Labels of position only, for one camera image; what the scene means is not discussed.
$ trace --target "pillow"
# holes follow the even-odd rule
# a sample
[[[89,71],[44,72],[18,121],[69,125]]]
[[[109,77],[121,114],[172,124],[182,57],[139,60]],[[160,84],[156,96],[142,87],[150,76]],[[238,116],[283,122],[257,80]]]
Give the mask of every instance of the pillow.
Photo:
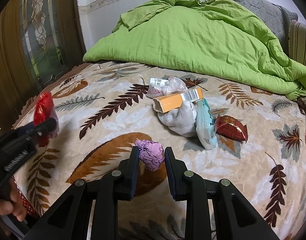
[[[288,55],[288,29],[292,20],[298,20],[297,13],[267,0],[233,0],[258,16],[280,41]]]
[[[288,36],[289,57],[306,66],[306,24],[292,21]]]

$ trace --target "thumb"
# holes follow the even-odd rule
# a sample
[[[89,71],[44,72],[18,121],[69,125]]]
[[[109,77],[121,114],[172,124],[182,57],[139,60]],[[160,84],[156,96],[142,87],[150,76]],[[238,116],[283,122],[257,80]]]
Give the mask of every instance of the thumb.
[[[9,215],[13,212],[13,205],[9,201],[0,199],[0,216]]]

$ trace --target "floral bedspread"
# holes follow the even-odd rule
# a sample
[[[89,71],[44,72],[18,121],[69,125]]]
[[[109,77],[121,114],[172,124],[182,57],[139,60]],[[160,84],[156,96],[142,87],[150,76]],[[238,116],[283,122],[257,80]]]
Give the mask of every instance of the floral bedspread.
[[[248,142],[217,135],[215,149],[164,126],[146,97],[150,77],[178,76],[201,87],[212,114],[228,114],[248,127]],[[227,178],[264,217],[280,239],[291,239],[306,219],[306,117],[284,96],[247,85],[143,65],[92,64],[52,91],[60,131],[15,175],[42,215],[76,179],[91,181],[129,157],[136,139],[171,146],[175,157],[205,179]],[[18,126],[33,120],[34,108]],[[182,239],[186,203],[170,195],[165,165],[140,164],[135,197],[119,203],[121,239]],[[211,211],[212,237],[216,239]]]

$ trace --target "red snack package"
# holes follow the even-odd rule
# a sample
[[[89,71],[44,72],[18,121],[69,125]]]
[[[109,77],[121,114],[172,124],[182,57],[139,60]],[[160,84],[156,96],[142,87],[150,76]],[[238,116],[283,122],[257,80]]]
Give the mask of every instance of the red snack package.
[[[49,138],[56,137],[59,130],[58,117],[54,110],[52,95],[50,92],[44,92],[39,96],[35,104],[33,124],[38,125],[49,118],[56,120],[57,127],[50,134],[39,138],[39,147],[46,146],[49,143]]]
[[[240,121],[229,115],[218,115],[215,121],[215,127],[218,134],[233,140],[247,142],[248,133],[246,125],[243,126]]]

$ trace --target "crumpled purple paper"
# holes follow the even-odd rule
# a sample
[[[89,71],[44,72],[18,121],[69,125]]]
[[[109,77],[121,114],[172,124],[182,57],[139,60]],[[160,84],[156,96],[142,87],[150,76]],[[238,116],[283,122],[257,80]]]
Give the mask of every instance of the crumpled purple paper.
[[[165,161],[163,147],[160,143],[148,140],[136,140],[135,145],[140,150],[140,160],[149,171],[156,171]]]

